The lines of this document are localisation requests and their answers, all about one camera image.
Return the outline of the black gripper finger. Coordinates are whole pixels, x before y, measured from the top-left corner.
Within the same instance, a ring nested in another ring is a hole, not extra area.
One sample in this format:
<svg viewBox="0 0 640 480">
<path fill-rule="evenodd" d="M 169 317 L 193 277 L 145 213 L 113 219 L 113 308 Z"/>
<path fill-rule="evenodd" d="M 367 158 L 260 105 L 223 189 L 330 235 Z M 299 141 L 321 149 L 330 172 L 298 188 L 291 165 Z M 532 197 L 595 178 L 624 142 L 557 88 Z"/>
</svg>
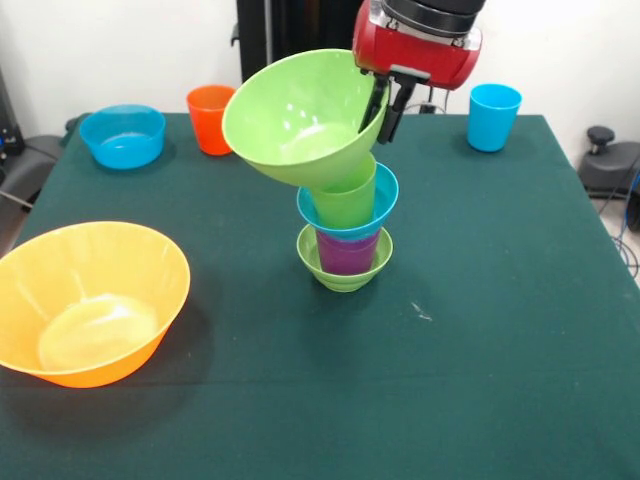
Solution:
<svg viewBox="0 0 640 480">
<path fill-rule="evenodd" d="M 358 130 L 359 133 L 362 133 L 379 113 L 382 113 L 380 133 L 384 133 L 387 126 L 386 110 L 389 105 L 390 79 L 387 75 L 382 74 L 374 74 L 373 78 L 372 92 Z"/>
<path fill-rule="evenodd" d="M 416 80 L 413 78 L 396 78 L 395 81 L 399 85 L 399 90 L 393 102 L 386 109 L 385 118 L 377 137 L 377 141 L 382 145 L 394 140 L 407 103 L 411 99 L 416 86 Z"/>
</svg>

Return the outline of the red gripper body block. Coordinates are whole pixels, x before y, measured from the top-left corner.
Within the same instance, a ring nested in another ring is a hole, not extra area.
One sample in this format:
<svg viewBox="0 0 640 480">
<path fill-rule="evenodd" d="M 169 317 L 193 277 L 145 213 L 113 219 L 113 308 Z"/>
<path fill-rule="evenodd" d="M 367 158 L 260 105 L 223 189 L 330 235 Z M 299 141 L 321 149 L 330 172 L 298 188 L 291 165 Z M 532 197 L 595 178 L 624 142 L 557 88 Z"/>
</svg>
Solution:
<svg viewBox="0 0 640 480">
<path fill-rule="evenodd" d="M 364 1 L 354 26 L 355 63 L 456 90 L 479 59 L 482 32 L 475 21 L 484 6 L 483 0 Z"/>
</svg>

